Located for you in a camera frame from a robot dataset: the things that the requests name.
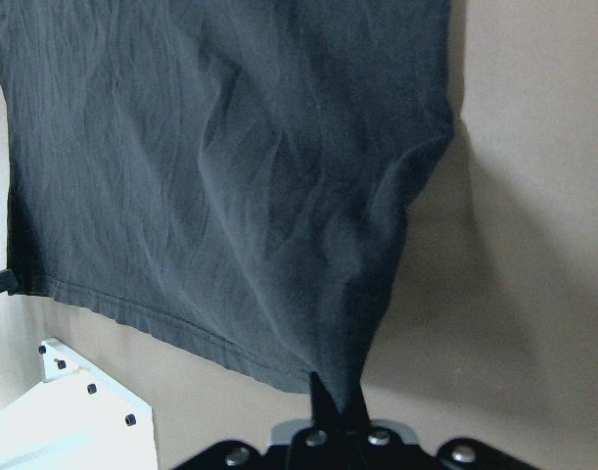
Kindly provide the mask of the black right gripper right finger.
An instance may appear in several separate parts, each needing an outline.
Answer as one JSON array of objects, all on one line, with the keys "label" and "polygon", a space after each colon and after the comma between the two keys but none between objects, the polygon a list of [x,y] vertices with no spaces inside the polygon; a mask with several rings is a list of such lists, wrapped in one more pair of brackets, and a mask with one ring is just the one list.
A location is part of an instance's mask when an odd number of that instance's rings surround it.
[{"label": "black right gripper right finger", "polygon": [[371,420],[362,388],[357,385],[346,408],[346,429],[348,431],[367,431],[370,428]]}]

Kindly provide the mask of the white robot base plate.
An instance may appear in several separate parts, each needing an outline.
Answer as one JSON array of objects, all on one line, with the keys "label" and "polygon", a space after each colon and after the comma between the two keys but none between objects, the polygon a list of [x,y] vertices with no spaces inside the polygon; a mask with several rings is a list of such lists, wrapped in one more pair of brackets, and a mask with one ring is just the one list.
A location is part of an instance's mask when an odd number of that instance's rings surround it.
[{"label": "white robot base plate", "polygon": [[55,338],[43,378],[0,411],[0,469],[156,469],[151,406]]}]

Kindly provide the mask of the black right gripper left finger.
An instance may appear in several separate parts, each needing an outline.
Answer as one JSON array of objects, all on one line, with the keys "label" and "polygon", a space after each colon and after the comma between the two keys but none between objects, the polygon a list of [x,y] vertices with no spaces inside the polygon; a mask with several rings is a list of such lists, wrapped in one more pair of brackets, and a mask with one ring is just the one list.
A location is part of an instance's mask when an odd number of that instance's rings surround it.
[{"label": "black right gripper left finger", "polygon": [[337,406],[316,372],[309,374],[309,394],[312,425],[320,430],[336,430],[341,427]]}]

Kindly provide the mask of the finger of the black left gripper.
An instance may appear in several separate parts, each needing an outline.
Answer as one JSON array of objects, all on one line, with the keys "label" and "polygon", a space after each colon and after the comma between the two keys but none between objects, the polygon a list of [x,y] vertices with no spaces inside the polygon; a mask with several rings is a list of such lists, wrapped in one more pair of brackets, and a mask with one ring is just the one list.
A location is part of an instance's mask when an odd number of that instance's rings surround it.
[{"label": "finger of the black left gripper", "polygon": [[19,289],[19,282],[11,269],[0,270],[0,294],[14,295]]}]

